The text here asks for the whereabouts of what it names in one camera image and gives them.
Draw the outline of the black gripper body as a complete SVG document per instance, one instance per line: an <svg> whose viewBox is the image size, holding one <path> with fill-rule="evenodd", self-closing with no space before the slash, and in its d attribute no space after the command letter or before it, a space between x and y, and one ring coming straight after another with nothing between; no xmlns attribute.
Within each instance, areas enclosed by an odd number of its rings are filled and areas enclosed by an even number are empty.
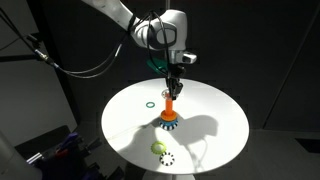
<svg viewBox="0 0 320 180"><path fill-rule="evenodd" d="M197 56L188 51L169 51L169 78L179 79L184 76L186 69L185 64L193 64L197 60Z"/></svg>

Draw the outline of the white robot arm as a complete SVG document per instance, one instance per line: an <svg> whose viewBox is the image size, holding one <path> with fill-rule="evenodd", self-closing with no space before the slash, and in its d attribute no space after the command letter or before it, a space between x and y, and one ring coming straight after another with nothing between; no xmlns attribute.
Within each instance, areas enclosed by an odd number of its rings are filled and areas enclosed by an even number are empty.
<svg viewBox="0 0 320 180"><path fill-rule="evenodd" d="M159 69L165 75L169 100L175 100L183 85L183 64L194 63L197 56L186 51L187 16L179 10L166 10L161 16L150 11L143 18L136 17L121 0L81 0L97 11L111 18L131 36L140 47L164 50L167 70ZM1 177L0 180L42 180L40 170L29 165L1 135Z"/></svg>

